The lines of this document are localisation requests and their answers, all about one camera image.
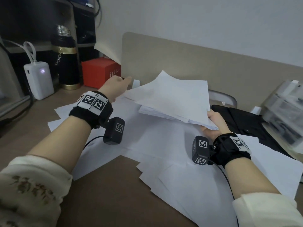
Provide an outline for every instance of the hand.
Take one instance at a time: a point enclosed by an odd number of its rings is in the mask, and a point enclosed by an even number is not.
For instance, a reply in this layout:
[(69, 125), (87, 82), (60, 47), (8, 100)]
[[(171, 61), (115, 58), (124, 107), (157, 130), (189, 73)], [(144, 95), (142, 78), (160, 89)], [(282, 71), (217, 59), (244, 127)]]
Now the hand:
[(110, 103), (115, 102), (116, 98), (122, 95), (127, 86), (131, 83), (131, 77), (127, 77), (124, 80), (119, 76), (112, 76), (109, 78), (102, 87), (98, 90), (102, 94), (106, 95)]
[(210, 130), (210, 129), (206, 128), (205, 126), (201, 126), (201, 130), (203, 131), (203, 133), (207, 137), (209, 137), (212, 141), (214, 141), (219, 135), (231, 133), (225, 120), (220, 115), (220, 113), (210, 110), (207, 112), (207, 116), (219, 128), (219, 130)]

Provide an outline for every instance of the forearm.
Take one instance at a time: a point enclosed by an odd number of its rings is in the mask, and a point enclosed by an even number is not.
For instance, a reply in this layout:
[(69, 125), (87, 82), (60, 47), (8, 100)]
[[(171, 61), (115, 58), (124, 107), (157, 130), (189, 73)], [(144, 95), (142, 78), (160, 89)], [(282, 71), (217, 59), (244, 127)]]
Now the forearm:
[(82, 153), (90, 132), (91, 127), (87, 122), (70, 116), (38, 143), (28, 155), (51, 160), (70, 173)]
[(238, 158), (226, 164), (225, 170), (235, 199), (242, 194), (280, 192), (248, 158)]

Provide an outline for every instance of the chain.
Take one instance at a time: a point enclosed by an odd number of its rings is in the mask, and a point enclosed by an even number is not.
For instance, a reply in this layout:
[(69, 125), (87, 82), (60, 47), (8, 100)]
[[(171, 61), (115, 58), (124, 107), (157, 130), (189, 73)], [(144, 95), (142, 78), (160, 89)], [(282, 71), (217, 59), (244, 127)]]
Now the chain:
[(60, 63), (60, 59), (61, 59), (61, 53), (59, 53), (59, 55), (58, 55), (58, 59), (57, 59), (57, 62), (55, 63), (55, 66), (57, 66)]

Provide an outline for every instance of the red box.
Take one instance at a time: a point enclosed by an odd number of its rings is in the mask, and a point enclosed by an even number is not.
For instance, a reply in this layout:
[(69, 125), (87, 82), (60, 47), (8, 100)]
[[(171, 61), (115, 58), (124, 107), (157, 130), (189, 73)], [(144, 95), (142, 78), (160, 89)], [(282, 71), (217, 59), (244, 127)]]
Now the red box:
[(81, 64), (83, 82), (88, 87), (100, 88), (110, 77), (121, 76), (121, 65), (111, 59), (100, 57)]

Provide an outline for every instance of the gold band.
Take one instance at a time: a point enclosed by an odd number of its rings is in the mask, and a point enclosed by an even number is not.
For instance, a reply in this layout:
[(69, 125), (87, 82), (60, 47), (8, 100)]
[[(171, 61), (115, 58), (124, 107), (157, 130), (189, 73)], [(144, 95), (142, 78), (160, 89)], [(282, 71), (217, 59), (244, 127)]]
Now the gold band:
[(51, 49), (54, 52), (61, 53), (61, 54), (76, 54), (77, 53), (76, 48), (66, 48), (66, 47), (52, 45)]
[(79, 84), (62, 84), (62, 88), (65, 90), (76, 90), (80, 88), (81, 85)]

